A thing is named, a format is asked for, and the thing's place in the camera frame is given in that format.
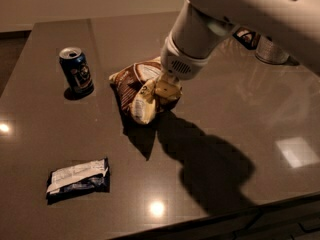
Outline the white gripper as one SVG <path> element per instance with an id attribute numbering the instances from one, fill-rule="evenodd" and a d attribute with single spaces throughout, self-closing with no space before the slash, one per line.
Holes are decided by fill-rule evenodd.
<path id="1" fill-rule="evenodd" d="M 151 101 L 155 95 L 162 105 L 179 100 L 182 95 L 180 80 L 194 78 L 208 64 L 210 47 L 206 44 L 187 42 L 186 49 L 179 47 L 172 32 L 169 33 L 161 50 L 163 73 L 155 82 L 149 79 L 140 89 L 139 95 Z"/>

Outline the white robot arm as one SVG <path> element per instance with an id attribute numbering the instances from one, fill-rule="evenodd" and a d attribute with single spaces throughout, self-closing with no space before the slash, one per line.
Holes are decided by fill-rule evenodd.
<path id="1" fill-rule="evenodd" d="M 185 0 L 162 48 L 162 73 L 189 80 L 238 28 L 280 46 L 313 73 L 320 71 L 320 0 Z"/>

